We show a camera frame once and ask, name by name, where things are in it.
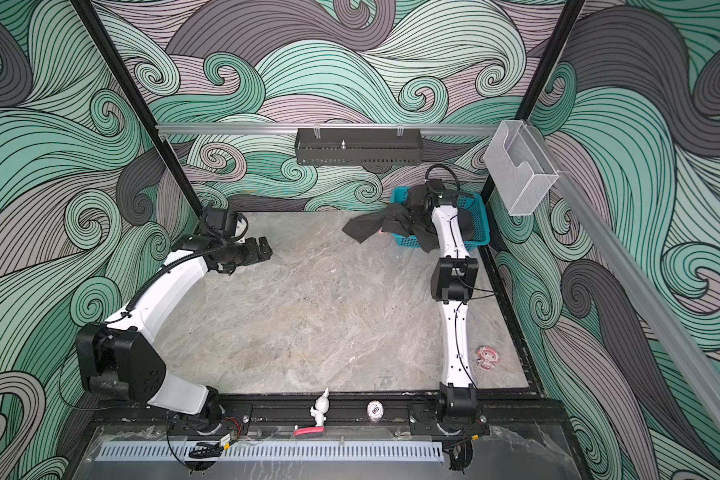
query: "black vertical post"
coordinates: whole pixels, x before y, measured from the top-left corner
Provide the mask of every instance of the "black vertical post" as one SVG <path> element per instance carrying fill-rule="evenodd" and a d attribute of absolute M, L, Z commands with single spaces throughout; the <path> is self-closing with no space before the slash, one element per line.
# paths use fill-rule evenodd
<path fill-rule="evenodd" d="M 96 14 L 94 6 L 91 5 L 90 0 L 70 1 L 77 12 L 77 15 L 80 17 L 80 20 L 83 21 L 88 34 L 93 39 L 96 47 L 99 49 L 101 56 L 104 57 L 104 61 L 107 65 L 109 65 L 115 80 L 117 80 L 117 83 L 119 83 L 122 87 L 130 106 L 134 109 L 136 116 L 139 118 L 144 126 L 144 129 L 146 129 L 146 132 L 149 134 L 152 143 L 155 145 L 155 149 L 157 149 L 157 153 L 162 157 L 168 167 L 168 170 L 176 179 L 179 188 L 181 188 L 181 191 L 184 193 L 184 197 L 186 197 L 187 201 L 190 202 L 190 206 L 192 206 L 192 210 L 194 210 L 195 215 L 200 216 L 202 213 L 202 203 L 200 202 L 200 198 L 192 188 L 190 180 L 184 174 L 184 170 L 179 163 L 179 159 L 176 157 L 176 154 L 173 152 L 170 144 L 167 140 L 160 138 L 160 134 L 157 133 L 157 121 L 152 115 L 150 107 L 141 97 L 141 93 L 139 93 L 136 82 L 134 82 L 134 79 L 128 73 L 128 69 L 123 62 L 123 59 L 120 57 L 120 54 L 117 53 L 117 49 L 115 48 L 114 43 L 112 43 L 112 39 L 106 33 L 104 24 L 101 23 L 101 19 L 99 18 L 99 15 Z"/>
<path fill-rule="evenodd" d="M 528 120 L 528 118 L 530 118 L 530 114 L 534 111 L 534 106 L 539 100 L 544 86 L 552 75 L 552 71 L 557 64 L 557 59 L 560 58 L 560 54 L 563 53 L 563 47 L 568 39 L 568 35 L 570 35 L 570 31 L 574 29 L 574 24 L 579 17 L 579 13 L 581 13 L 584 2 L 585 0 L 568 0 L 565 6 L 563 6 L 560 18 L 557 19 L 557 24 L 552 31 L 552 35 L 547 40 L 547 47 L 541 55 L 539 66 L 536 68 L 536 72 L 534 72 L 534 76 L 530 80 L 528 90 L 520 102 L 518 112 L 514 116 L 515 120 Z M 488 177 L 480 192 L 480 196 L 486 205 L 495 187 L 496 184 L 494 180 Z"/>

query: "black cloth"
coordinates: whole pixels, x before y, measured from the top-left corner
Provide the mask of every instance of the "black cloth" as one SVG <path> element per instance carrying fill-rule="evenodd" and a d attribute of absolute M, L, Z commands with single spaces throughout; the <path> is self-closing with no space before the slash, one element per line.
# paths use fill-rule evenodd
<path fill-rule="evenodd" d="M 441 180 L 431 182 L 435 189 L 444 189 Z M 432 209 L 426 198 L 427 187 L 423 184 L 415 185 L 408 189 L 408 198 L 404 204 L 390 204 L 384 210 L 356 216 L 346 223 L 342 231 L 360 244 L 379 230 L 402 236 L 415 235 L 422 250 L 429 253 L 439 248 L 440 242 L 432 224 Z M 471 240 L 474 237 L 474 222 L 469 210 L 458 209 L 458 224 L 461 238 Z"/>

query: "swirl patterned wallpaper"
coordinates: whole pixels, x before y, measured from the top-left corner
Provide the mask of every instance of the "swirl patterned wallpaper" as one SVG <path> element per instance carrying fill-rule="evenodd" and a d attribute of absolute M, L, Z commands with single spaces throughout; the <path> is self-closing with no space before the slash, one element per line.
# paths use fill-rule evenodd
<path fill-rule="evenodd" d="M 68 0 L 0 0 L 0 479 L 59 478 L 87 417 L 74 335 L 192 217 Z"/>
<path fill-rule="evenodd" d="M 94 3 L 159 122 L 495 124 L 518 110 L 564 0 Z M 171 140 L 204 201 L 247 211 L 377 210 L 427 168 L 304 167 L 293 136 Z M 489 141 L 427 138 L 424 159 L 480 191 Z"/>
<path fill-rule="evenodd" d="M 585 14 L 532 121 L 720 372 L 720 0 Z M 594 476 L 720 478 L 720 433 L 566 200 L 490 205 L 532 357 Z"/>

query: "teal basket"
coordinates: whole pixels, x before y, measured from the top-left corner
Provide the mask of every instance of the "teal basket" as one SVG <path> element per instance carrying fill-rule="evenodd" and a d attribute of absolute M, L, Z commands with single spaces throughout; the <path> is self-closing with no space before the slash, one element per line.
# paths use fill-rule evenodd
<path fill-rule="evenodd" d="M 395 187 L 392 191 L 390 204 L 402 204 L 408 198 L 408 187 Z M 490 242 L 490 232 L 488 231 L 488 215 L 485 213 L 485 205 L 480 200 L 480 195 L 476 194 L 474 198 L 459 195 L 458 206 L 466 208 L 472 214 L 474 223 L 474 237 L 469 242 L 465 241 L 464 246 L 467 250 L 474 250 L 478 245 L 488 245 Z M 400 246 L 410 246 L 411 248 L 419 248 L 416 236 L 394 235 L 394 241 Z"/>

